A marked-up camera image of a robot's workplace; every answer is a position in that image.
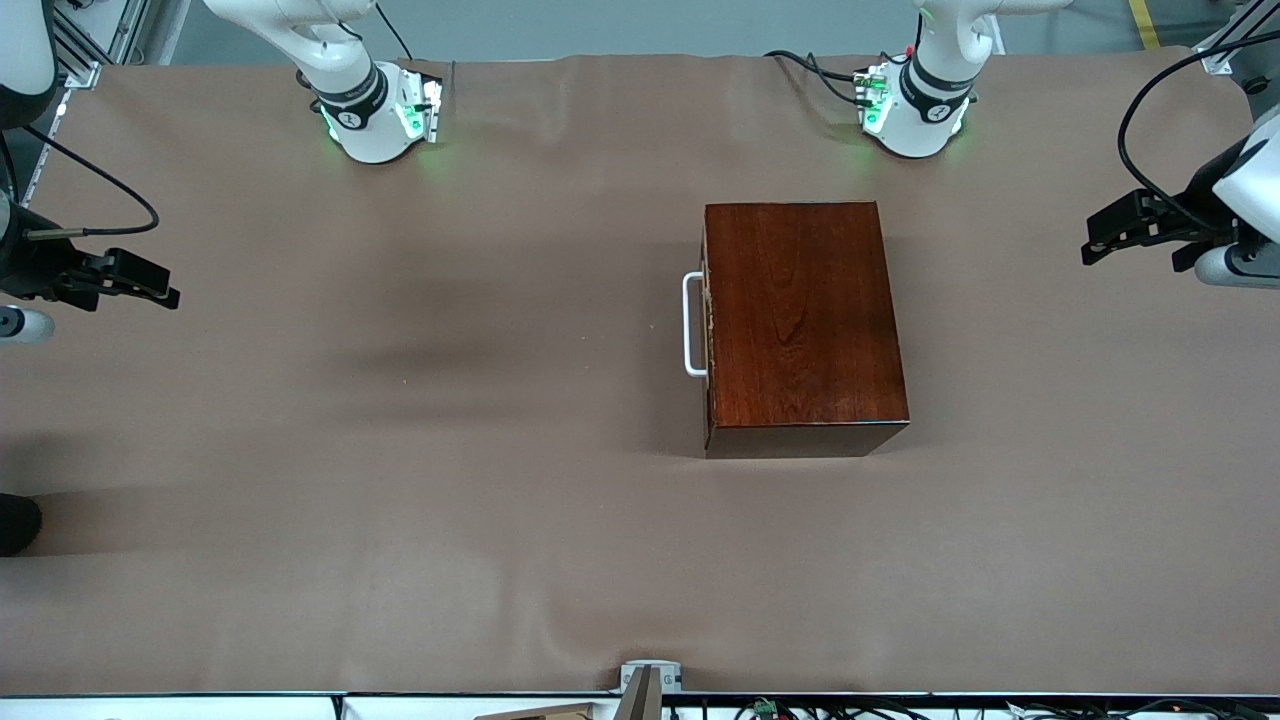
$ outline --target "wooden box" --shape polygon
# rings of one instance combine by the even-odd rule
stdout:
[[[874,202],[707,206],[708,457],[867,455],[908,425]]]

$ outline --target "brown tablecloth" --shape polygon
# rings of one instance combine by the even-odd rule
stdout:
[[[923,161],[767,59],[460,65],[440,145],[385,167],[289,68],[109,68],[59,138],[160,209],[123,242],[183,304],[55,306],[0,352],[0,487],[46,511],[0,561],[0,691],[572,689],[636,656],[705,689],[1275,691],[1280,295],[1078,255],[1180,53],[996,58]],[[1176,188],[1248,127],[1188,70],[1134,156]],[[868,199],[913,425],[700,459],[703,206]],[[140,219],[61,158],[35,208]]]

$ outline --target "black cable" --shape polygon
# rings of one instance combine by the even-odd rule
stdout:
[[[790,707],[786,706],[781,700],[773,701],[773,706],[778,708],[778,719],[800,720],[800,716],[795,714]]]
[[[887,715],[884,712],[881,712],[879,710],[874,710],[874,708],[869,708],[869,707],[854,707],[854,712],[852,714],[850,714],[844,707],[819,707],[819,708],[827,711],[827,715],[831,716],[831,717],[828,717],[828,720],[854,720],[859,715],[874,715],[876,717],[879,717],[879,720],[899,720],[897,717],[893,717],[892,715]]]
[[[1267,35],[1275,35],[1276,37],[1280,37],[1280,31],[1271,32],[1271,33],[1267,33]],[[1235,45],[1235,44],[1234,42],[1229,42],[1228,45],[1222,45],[1222,46],[1217,47],[1216,53],[1211,53],[1211,55],[1216,55],[1217,53],[1222,53],[1224,50],[1230,51],[1230,50],[1233,50],[1233,47],[1230,47],[1231,45]],[[1170,698],[1165,698],[1165,700],[1157,700],[1156,702],[1149,702],[1149,703],[1139,707],[1138,710],[1130,710],[1129,712],[1117,712],[1115,715],[1111,715],[1111,717],[1114,717],[1116,720],[1128,720],[1129,717],[1133,717],[1134,715],[1138,715],[1139,712],[1151,712],[1152,710],[1156,710],[1157,707],[1161,707],[1164,705],[1175,705],[1175,706],[1178,706],[1179,710],[1194,710],[1196,712],[1203,712],[1206,715],[1212,715],[1212,716],[1217,717],[1219,720],[1228,720],[1230,717],[1229,714],[1222,712],[1221,710],[1217,710],[1216,707],[1210,707],[1210,706],[1199,703],[1199,702],[1194,702],[1194,701],[1190,701],[1190,700],[1179,700],[1179,698],[1175,698],[1175,697],[1170,697]]]
[[[4,172],[5,177],[9,178],[9,195],[13,197],[14,202],[18,201],[18,170],[13,167],[13,154],[9,152],[9,142],[5,141],[4,133],[0,132],[0,155],[4,155]]]
[[[124,184],[123,182],[118,181],[115,178],[115,176],[113,176],[111,173],[108,173],[102,168],[99,168],[93,163],[90,163],[84,158],[81,158],[76,152],[73,152],[73,151],[68,150],[67,147],[64,147],[60,142],[55,141],[51,137],[46,137],[45,133],[37,131],[36,128],[33,128],[31,126],[24,126],[22,129],[24,129],[28,133],[31,133],[36,140],[44,142],[45,145],[52,147],[54,150],[61,152],[63,155],[67,155],[72,160],[76,160],[77,163],[79,163],[81,165],[83,165],[88,170],[92,170],[96,176],[99,176],[100,178],[105,179],[106,182],[109,182],[109,183],[114,184],[115,187],[120,188],[122,191],[124,191],[125,195],[128,195],[134,201],[137,201],[138,205],[142,205],[142,209],[146,210],[148,215],[151,215],[151,219],[146,224],[142,224],[142,225],[133,225],[133,227],[125,227],[125,228],[83,228],[82,232],[84,234],[137,234],[140,232],[147,232],[150,229],[155,229],[156,225],[160,224],[160,214],[156,213],[156,209],[150,202],[147,202],[147,199],[142,197],[141,195],[138,195],[137,191],[134,191],[132,187],[129,187],[129,186]]]
[[[869,705],[872,707],[879,707],[882,710],[888,710],[890,712],[897,712],[900,715],[906,715],[911,720],[929,720],[927,716],[908,708],[905,705],[893,702],[891,700],[881,700],[874,697],[858,698],[858,702],[863,705]]]
[[[809,55],[806,55],[805,59],[809,60],[809,63],[812,63],[813,67],[818,68],[818,58],[814,58],[813,53],[809,53]],[[829,90],[832,95],[835,95],[836,97],[840,97],[845,102],[849,102],[849,104],[852,104],[852,105],[858,105],[859,108],[870,108],[872,106],[872,101],[870,100],[865,100],[863,97],[850,97],[850,96],[845,95],[844,92],[836,90],[836,86],[831,85],[831,81],[827,79],[827,74],[826,74],[826,72],[822,68],[818,68],[818,79],[822,81],[822,85],[827,86],[827,90]]]
[[[1046,720],[1106,720],[1108,717],[1105,710],[1101,710],[1091,703],[1083,703],[1080,710],[1064,710],[1061,707],[1032,702],[1023,706],[1023,708],[1043,714],[1030,715],[1027,720],[1034,720],[1036,717],[1043,717]]]
[[[1188,56],[1183,58],[1181,60],[1178,60],[1172,65],[1169,65],[1164,70],[1160,70],[1160,73],[1157,73],[1156,77],[1151,78],[1147,82],[1147,85],[1142,86],[1142,90],[1139,90],[1138,95],[1134,96],[1133,102],[1129,104],[1129,109],[1125,110],[1124,119],[1120,120],[1120,131],[1116,133],[1116,149],[1120,151],[1120,163],[1124,164],[1124,167],[1125,167],[1126,170],[1129,170],[1129,174],[1133,176],[1134,179],[1137,179],[1139,184],[1142,184],[1143,187],[1146,187],[1147,190],[1149,190],[1152,192],[1152,195],[1155,195],[1156,197],[1158,197],[1170,209],[1178,211],[1179,214],[1181,214],[1183,217],[1185,217],[1188,220],[1190,220],[1192,223],[1194,223],[1199,228],[1206,229],[1208,232],[1225,232],[1225,231],[1229,231],[1230,228],[1216,228],[1212,224],[1210,224],[1207,220],[1204,220],[1203,218],[1201,218],[1199,215],[1196,215],[1194,213],[1192,213],[1190,210],[1188,210],[1187,208],[1184,208],[1181,202],[1174,200],[1174,197],[1171,195],[1169,195],[1167,192],[1165,192],[1160,186],[1157,186],[1155,182],[1152,182],[1151,178],[1148,178],[1147,176],[1144,176],[1142,173],[1142,170],[1138,169],[1137,165],[1134,165],[1133,159],[1129,158],[1129,140],[1128,140],[1129,123],[1133,122],[1134,113],[1138,111],[1138,106],[1147,97],[1147,95],[1149,95],[1151,91],[1157,85],[1160,85],[1161,81],[1164,81],[1169,76],[1176,73],[1178,70],[1185,68],[1187,65],[1192,65],[1194,63],[1198,63],[1198,61],[1203,60],[1204,58],[1210,58],[1210,56],[1213,56],[1213,55],[1221,55],[1222,53],[1230,53],[1231,50],[1239,50],[1240,47],[1248,47],[1251,45],[1260,45],[1262,42],[1270,42],[1272,40],[1280,40],[1280,31],[1265,32],[1262,35],[1256,35],[1253,37],[1247,37],[1244,40],[1236,40],[1235,42],[1228,42],[1226,45],[1219,45],[1217,47],[1212,47],[1212,49],[1208,49],[1208,50],[1202,50],[1199,53],[1194,53],[1192,55],[1188,55]]]
[[[387,29],[392,31],[392,35],[396,36],[396,41],[401,44],[401,50],[404,51],[404,56],[408,58],[410,60],[413,60],[415,59],[413,54],[408,51],[408,45],[404,45],[404,38],[399,36],[399,32],[396,29],[396,26],[393,26],[392,22],[387,19],[387,13],[383,12],[383,6],[374,4],[374,8],[378,9],[378,14],[381,15],[383,22],[387,23]]]
[[[809,60],[801,58],[800,55],[796,55],[795,53],[792,53],[790,50],[773,50],[772,53],[765,53],[764,56],[765,58],[786,58],[787,60],[791,60],[792,63],[800,65],[801,68],[809,70],[810,73],[818,73],[820,76],[829,77],[831,79],[838,79],[838,81],[844,81],[844,82],[854,82],[854,76],[846,76],[846,74],[841,74],[841,73],[833,73],[831,70],[824,70],[824,69],[819,68],[817,65],[817,63],[810,64]]]
[[[356,40],[358,40],[361,42],[365,41],[365,36],[362,36],[358,32],[351,29],[351,27],[347,23],[342,22],[342,20],[338,20],[338,28],[342,29],[342,32],[346,32],[347,35],[355,37]]]
[[[307,76],[302,74],[302,68],[298,68],[297,70],[294,70],[293,79],[296,79],[298,82],[298,85],[301,85],[302,87],[305,87],[305,88],[315,92],[315,88],[311,87],[311,81],[307,79]],[[311,110],[312,113],[319,113],[320,111],[320,97],[319,96],[312,97],[311,99],[311,104],[307,105],[307,109]]]
[[[1239,29],[1242,24],[1244,24],[1245,22],[1248,22],[1249,15],[1252,15],[1253,12],[1258,10],[1260,8],[1262,8],[1261,4],[1253,5],[1253,6],[1248,8],[1247,10],[1242,12],[1239,14],[1239,17],[1231,18],[1231,20],[1228,23],[1228,27],[1222,31],[1222,35],[1220,35],[1219,38],[1213,41],[1213,45],[1208,46],[1208,49],[1210,50],[1219,49],[1220,47],[1219,42],[1222,42],[1224,37],[1226,37],[1226,36],[1231,35],[1233,32],[1235,32],[1236,29]],[[1244,31],[1240,35],[1242,36],[1249,36],[1249,35],[1253,35],[1254,32],[1258,32],[1258,28],[1262,27],[1262,26],[1265,26],[1265,24],[1267,24],[1267,20],[1271,19],[1271,15],[1274,15],[1276,13],[1276,10],[1280,10],[1280,5],[1272,6],[1271,9],[1268,9],[1266,12],[1266,14],[1262,15],[1262,18],[1260,18],[1257,22],[1253,23],[1253,27],[1251,27],[1249,29]]]

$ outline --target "box lid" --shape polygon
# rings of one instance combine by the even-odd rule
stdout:
[[[707,206],[713,423],[908,421],[874,202]]]

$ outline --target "white handle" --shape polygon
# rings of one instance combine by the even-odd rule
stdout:
[[[694,338],[692,328],[690,327],[692,322],[689,319],[689,281],[703,279],[701,270],[694,270],[692,273],[685,273],[685,281],[680,283],[680,295],[684,300],[685,306],[685,372],[689,373],[690,378],[705,378],[707,368],[694,368]]]

